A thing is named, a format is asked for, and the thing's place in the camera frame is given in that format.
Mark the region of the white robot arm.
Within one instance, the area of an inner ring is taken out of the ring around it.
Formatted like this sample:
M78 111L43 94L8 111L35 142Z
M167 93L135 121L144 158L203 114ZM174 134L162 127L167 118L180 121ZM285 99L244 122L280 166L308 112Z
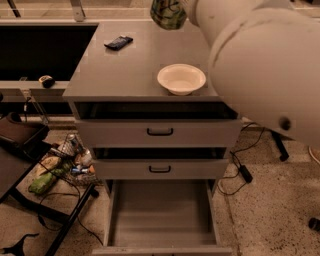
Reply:
M289 0L182 0L208 45L211 85L258 124L320 146L320 22Z

